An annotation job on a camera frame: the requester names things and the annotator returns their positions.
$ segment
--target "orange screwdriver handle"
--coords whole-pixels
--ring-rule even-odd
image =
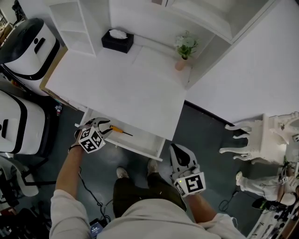
[[[114,131],[116,132],[119,132],[119,133],[123,133],[123,130],[119,129],[118,127],[115,127],[113,125],[110,126],[111,129],[113,129]]]

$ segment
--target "dark pants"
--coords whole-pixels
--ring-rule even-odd
[[[119,178],[116,180],[113,192],[113,211],[116,218],[134,203],[143,199],[160,198],[171,201],[184,211],[186,206],[178,190],[170,186],[159,173],[152,173],[148,176],[149,189],[136,187],[130,178]]]

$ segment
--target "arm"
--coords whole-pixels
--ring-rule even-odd
[[[208,232],[216,234],[222,239],[245,239],[235,228],[232,218],[226,214],[217,214],[201,195],[189,195],[186,199],[196,223]]]
[[[77,197],[78,172],[83,153],[84,149],[81,146],[75,146],[70,150],[58,174],[55,190],[63,190],[73,198]]]
[[[51,199],[50,239],[90,238],[86,210],[83,204],[75,199],[83,152],[81,146],[73,147],[59,172],[54,196]]]
[[[189,195],[186,199],[196,223],[212,221],[216,216],[216,211],[201,195]]]

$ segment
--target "white shelf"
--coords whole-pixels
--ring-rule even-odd
[[[96,117],[105,117],[111,120],[111,125],[116,126],[122,129],[124,132],[129,133],[133,136],[122,134],[116,131],[113,131],[105,141],[113,143],[122,148],[128,149],[135,153],[141,154],[143,156],[162,161],[160,159],[160,154],[165,142],[165,139],[133,127],[131,125],[125,124],[119,120],[115,120],[109,116],[96,112],[92,109],[87,109],[85,112],[81,123],[84,124],[89,120]]]
[[[192,18],[199,25],[209,27],[227,39],[232,39],[230,24],[220,10],[205,1],[175,0],[171,8]]]
[[[91,44],[86,33],[61,31],[62,38],[68,49],[93,54]]]
[[[169,0],[167,7],[232,44],[274,1]]]
[[[83,22],[94,54],[102,49],[102,37],[111,28],[108,0],[80,0]]]
[[[60,30],[86,33],[83,22],[65,21],[61,24]]]
[[[77,2],[51,5],[50,9],[59,30],[86,32]]]

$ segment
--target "person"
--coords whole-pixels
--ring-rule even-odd
[[[264,197],[268,201],[276,201],[281,204],[293,205],[299,196],[299,180],[294,176],[286,176],[283,182],[280,176],[248,179],[242,172],[236,175],[236,185],[242,191],[249,191]]]
[[[50,239],[91,236],[86,210],[76,200],[83,153],[83,148],[75,144],[58,175],[51,199]],[[136,187],[125,169],[118,168],[116,173],[113,194],[116,219],[97,239],[245,239],[229,215],[217,214],[199,194],[186,197],[196,223],[192,222],[177,189],[159,175],[155,160],[148,163],[148,189]]]

